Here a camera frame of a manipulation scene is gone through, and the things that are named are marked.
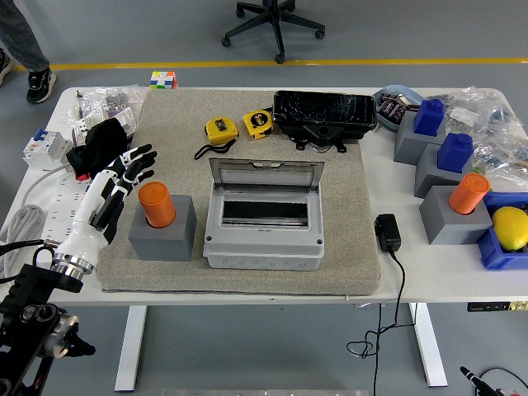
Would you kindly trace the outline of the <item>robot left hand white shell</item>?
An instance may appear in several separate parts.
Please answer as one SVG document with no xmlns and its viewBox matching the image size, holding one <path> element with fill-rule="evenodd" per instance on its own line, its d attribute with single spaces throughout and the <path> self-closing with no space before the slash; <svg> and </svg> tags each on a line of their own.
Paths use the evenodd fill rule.
<svg viewBox="0 0 528 396">
<path fill-rule="evenodd" d="M 156 155 L 151 144 L 132 148 L 95 176 L 74 216 L 71 234 L 55 250 L 55 271 L 87 274 L 97 266 L 101 250 L 116 235 L 125 199 L 154 174 Z"/>
</svg>

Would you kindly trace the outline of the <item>robot right hand black fingers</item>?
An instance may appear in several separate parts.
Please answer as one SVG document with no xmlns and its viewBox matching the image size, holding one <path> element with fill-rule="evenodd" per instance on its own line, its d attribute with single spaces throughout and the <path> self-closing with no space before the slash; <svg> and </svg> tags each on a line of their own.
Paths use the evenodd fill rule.
<svg viewBox="0 0 528 396">
<path fill-rule="evenodd" d="M 473 373 L 471 370 L 464 366 L 460 367 L 460 372 L 463 376 L 469 380 L 475 390 L 475 394 L 478 396 L 501 396 L 501 395 L 513 395 L 519 396 L 520 393 L 512 389 L 494 389 L 488 383 L 483 381 L 478 375 Z"/>
</svg>

